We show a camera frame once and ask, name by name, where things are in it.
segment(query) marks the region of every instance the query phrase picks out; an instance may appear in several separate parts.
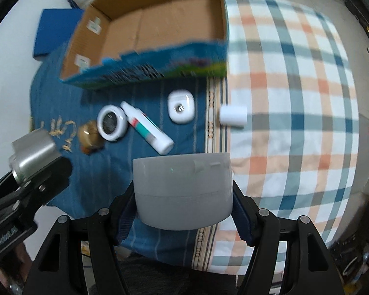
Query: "checkered cloth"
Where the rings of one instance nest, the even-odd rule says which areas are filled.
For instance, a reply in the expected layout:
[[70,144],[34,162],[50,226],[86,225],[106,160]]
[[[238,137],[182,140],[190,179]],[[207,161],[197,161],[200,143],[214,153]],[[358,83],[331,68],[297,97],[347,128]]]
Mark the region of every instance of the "checkered cloth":
[[[231,154],[234,179],[259,207],[307,215],[331,242],[353,183],[358,105],[341,39],[311,8],[286,0],[226,0],[229,72],[211,83],[207,151]],[[223,128],[219,105],[246,105],[244,129]],[[244,275],[253,249],[231,217],[198,232],[193,268]],[[284,269],[281,242],[276,272]]]

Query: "open cardboard box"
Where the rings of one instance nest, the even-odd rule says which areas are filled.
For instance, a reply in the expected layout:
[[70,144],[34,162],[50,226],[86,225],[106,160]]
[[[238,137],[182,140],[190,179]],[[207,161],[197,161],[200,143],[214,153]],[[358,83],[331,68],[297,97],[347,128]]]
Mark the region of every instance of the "open cardboard box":
[[152,78],[225,76],[224,0],[95,0],[78,23],[60,79],[101,88]]

